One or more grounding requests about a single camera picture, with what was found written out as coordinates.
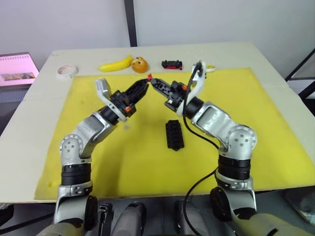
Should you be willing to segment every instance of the toy car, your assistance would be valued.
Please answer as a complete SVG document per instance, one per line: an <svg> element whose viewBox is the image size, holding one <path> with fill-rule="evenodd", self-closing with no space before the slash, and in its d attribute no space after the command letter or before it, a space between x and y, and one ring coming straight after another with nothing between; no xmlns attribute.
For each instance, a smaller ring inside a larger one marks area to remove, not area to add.
<svg viewBox="0 0 315 236"><path fill-rule="evenodd" d="M180 60L164 60L162 61L162 66L165 69L182 69L183 63Z"/></svg>

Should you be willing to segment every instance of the tape roll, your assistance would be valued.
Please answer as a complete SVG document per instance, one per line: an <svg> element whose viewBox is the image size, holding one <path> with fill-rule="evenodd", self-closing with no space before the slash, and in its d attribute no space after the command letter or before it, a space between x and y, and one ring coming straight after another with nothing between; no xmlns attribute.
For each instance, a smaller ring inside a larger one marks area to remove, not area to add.
<svg viewBox="0 0 315 236"><path fill-rule="evenodd" d="M216 67L214 65L207 65L206 66L206 72L213 72L216 70Z"/></svg>
<svg viewBox="0 0 315 236"><path fill-rule="evenodd" d="M57 78L61 80L71 79L74 75L78 73L78 68L73 65L63 65L57 70Z"/></svg>

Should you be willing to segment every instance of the yellow foam mat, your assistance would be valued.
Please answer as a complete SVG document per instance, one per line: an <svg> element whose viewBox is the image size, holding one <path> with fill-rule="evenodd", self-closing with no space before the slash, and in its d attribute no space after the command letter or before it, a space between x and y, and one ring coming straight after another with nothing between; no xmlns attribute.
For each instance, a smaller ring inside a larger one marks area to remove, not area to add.
<svg viewBox="0 0 315 236"><path fill-rule="evenodd" d="M189 76L186 72L153 73L153 77L168 83L176 80L186 84ZM59 143L80 121L103 106L95 91L95 79L102 77L73 79L35 199L56 198L61 182ZM140 78L141 75L106 75L113 92L126 90ZM314 185L313 163L249 68L208 73L200 98L210 100L234 121L256 131L258 143L251 168L255 190ZM182 118L164 106L165 101L150 86L136 104L137 112L98 144L92 155L93 195L117 198L185 194L217 166L217 150L189 133ZM185 147L179 151L167 148L165 123L170 119L179 119L182 126ZM215 186L211 177L195 193L209 193Z"/></svg>

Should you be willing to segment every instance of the black lego brick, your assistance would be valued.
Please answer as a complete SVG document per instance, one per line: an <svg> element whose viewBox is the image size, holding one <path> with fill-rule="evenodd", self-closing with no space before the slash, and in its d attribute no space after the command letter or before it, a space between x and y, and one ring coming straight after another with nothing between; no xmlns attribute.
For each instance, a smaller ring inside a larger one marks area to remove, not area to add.
<svg viewBox="0 0 315 236"><path fill-rule="evenodd" d="M175 151L184 147L181 124L178 120L169 120L166 124L167 147Z"/></svg>

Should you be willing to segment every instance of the white wall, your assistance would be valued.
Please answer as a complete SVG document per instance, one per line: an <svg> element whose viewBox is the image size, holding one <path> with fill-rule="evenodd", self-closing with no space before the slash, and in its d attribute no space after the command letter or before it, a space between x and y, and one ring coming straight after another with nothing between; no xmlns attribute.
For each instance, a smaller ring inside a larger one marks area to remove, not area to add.
<svg viewBox="0 0 315 236"><path fill-rule="evenodd" d="M315 47L314 0L134 0L134 6L139 46L251 41L283 77Z"/></svg>
<svg viewBox="0 0 315 236"><path fill-rule="evenodd" d="M282 76L315 47L315 0L134 0L139 46L252 41ZM0 54L128 47L123 0L1 0Z"/></svg>
<svg viewBox="0 0 315 236"><path fill-rule="evenodd" d="M40 69L57 49L127 47L122 0L1 0L0 54L30 52Z"/></svg>

